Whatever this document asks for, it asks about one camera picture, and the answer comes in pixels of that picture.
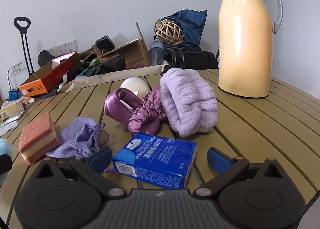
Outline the pink yellow sponge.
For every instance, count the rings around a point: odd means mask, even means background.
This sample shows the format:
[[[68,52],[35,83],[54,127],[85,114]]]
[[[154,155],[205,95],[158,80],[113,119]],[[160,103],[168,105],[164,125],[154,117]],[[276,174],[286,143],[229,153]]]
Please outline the pink yellow sponge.
[[[22,129],[19,151],[28,165],[38,161],[59,143],[59,136],[48,112],[40,115]]]

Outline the light blue plush toy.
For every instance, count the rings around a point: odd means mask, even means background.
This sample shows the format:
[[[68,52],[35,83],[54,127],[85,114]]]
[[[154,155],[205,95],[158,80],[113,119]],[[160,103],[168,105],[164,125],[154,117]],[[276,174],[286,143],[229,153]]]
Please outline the light blue plush toy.
[[[6,180],[12,169],[12,146],[7,139],[0,140],[0,184]]]

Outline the lavender fluffy headband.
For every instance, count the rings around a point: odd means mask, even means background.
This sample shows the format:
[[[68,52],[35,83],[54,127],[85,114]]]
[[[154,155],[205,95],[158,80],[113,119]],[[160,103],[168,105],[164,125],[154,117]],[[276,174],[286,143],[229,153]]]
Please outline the lavender fluffy headband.
[[[217,100],[209,83],[193,69],[169,69],[160,79],[167,119],[180,137],[206,133],[215,126]]]

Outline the navy blue bag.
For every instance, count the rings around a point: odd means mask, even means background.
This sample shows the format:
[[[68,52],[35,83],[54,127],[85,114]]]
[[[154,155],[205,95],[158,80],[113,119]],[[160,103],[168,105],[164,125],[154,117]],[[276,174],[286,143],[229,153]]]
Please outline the navy blue bag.
[[[208,11],[195,11],[191,9],[180,10],[170,16],[163,17],[161,21],[170,20],[175,22],[183,33],[183,41],[174,47],[184,51],[200,51],[200,42]]]

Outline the olive folding camp table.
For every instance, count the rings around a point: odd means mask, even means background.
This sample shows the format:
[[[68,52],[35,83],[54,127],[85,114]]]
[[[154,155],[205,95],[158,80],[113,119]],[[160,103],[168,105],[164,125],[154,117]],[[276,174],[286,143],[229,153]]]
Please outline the olive folding camp table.
[[[230,157],[242,156],[253,163],[276,158],[294,181],[306,202],[319,194],[319,100],[279,79],[272,79],[264,99],[243,99],[221,91],[218,71],[202,70],[200,75],[212,86],[218,102],[218,121],[206,134],[195,134],[197,155],[187,187],[198,188],[214,178],[207,164],[207,151],[216,147]],[[100,83],[62,93],[31,104],[4,138],[12,144],[13,167],[1,185],[1,218],[10,228],[20,228],[13,206],[16,195],[36,165],[28,165],[18,145],[23,127],[43,113],[49,113],[58,130],[75,117],[105,123],[113,152],[130,135],[116,121],[103,114],[107,94],[120,86],[119,81]]]

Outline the orange shoe box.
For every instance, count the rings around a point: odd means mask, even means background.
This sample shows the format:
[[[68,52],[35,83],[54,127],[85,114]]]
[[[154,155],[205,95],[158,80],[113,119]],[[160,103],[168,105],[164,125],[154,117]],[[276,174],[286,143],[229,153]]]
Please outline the orange shoe box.
[[[76,51],[51,60],[32,74],[18,89],[23,96],[36,96],[50,92],[70,70],[79,64]]]

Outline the blue tissue pack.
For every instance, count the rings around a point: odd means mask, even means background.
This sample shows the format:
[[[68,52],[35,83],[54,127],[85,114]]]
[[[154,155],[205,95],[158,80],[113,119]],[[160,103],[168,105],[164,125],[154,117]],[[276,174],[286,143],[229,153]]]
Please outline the blue tissue pack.
[[[182,189],[194,163],[196,146],[192,141],[136,133],[113,155],[113,167],[142,182]]]

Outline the cream thermos jug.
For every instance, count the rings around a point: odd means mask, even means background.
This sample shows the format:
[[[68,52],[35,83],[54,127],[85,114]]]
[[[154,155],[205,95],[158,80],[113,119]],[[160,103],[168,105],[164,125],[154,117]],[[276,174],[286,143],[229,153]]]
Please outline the cream thermos jug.
[[[219,11],[220,89],[245,98],[268,96],[273,35],[282,20],[282,0],[222,0]]]

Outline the white metal frame chair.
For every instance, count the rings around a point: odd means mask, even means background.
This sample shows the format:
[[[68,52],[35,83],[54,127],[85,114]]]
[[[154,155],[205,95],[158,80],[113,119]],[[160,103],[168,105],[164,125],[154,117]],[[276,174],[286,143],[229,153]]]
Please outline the white metal frame chair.
[[[7,82],[10,90],[17,88],[17,86],[12,85],[12,81],[16,82],[17,75],[26,74],[27,72],[27,63],[25,61],[20,61],[7,69]]]

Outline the grey blue water bottle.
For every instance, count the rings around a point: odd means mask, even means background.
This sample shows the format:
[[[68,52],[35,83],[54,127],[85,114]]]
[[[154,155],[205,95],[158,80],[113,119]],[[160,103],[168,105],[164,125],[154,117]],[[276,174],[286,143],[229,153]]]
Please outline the grey blue water bottle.
[[[164,46],[161,40],[155,39],[151,43],[149,50],[149,65],[162,65],[164,60]]]

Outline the lavender knit drawstring pouch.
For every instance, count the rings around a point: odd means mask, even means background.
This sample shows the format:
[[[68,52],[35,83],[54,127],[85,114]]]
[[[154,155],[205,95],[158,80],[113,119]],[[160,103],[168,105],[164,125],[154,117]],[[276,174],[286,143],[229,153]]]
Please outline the lavender knit drawstring pouch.
[[[100,151],[99,138],[106,134],[104,144],[109,135],[104,130],[105,123],[97,124],[94,119],[76,117],[59,134],[59,143],[45,155],[50,158],[88,158]]]

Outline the purple satin scrunchie cloth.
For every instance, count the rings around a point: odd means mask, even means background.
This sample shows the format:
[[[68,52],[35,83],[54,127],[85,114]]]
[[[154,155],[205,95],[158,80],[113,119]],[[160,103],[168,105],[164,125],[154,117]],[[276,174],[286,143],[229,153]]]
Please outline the purple satin scrunchie cloth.
[[[115,89],[106,97],[103,112],[133,134],[155,134],[161,122],[167,120],[159,87],[142,99],[127,88]]]

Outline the white paper cone cup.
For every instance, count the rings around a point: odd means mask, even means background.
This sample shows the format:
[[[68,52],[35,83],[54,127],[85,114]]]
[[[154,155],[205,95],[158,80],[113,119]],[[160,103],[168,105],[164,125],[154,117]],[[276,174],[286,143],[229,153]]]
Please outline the white paper cone cup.
[[[144,98],[149,93],[149,87],[141,78],[127,78],[122,83],[120,88],[126,88],[133,92],[140,99]]]

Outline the open brown cardboard box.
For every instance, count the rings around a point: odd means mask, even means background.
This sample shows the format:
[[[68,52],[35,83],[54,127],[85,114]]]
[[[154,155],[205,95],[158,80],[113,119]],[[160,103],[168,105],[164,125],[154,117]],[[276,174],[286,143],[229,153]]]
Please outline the open brown cardboard box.
[[[119,54],[120,56],[125,57],[126,69],[148,67],[149,51],[137,21],[136,29],[138,31],[139,38],[114,48],[111,51],[105,52],[98,48],[96,44],[94,44],[93,50],[100,62],[107,61],[108,59],[111,59]]]

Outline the small beige carton box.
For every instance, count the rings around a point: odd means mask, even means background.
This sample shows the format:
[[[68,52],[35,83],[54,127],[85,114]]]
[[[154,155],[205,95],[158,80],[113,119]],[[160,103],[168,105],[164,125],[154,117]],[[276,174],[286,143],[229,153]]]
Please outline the small beige carton box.
[[[1,119],[7,120],[9,117],[16,115],[24,110],[24,106],[21,102],[12,101],[1,108]]]

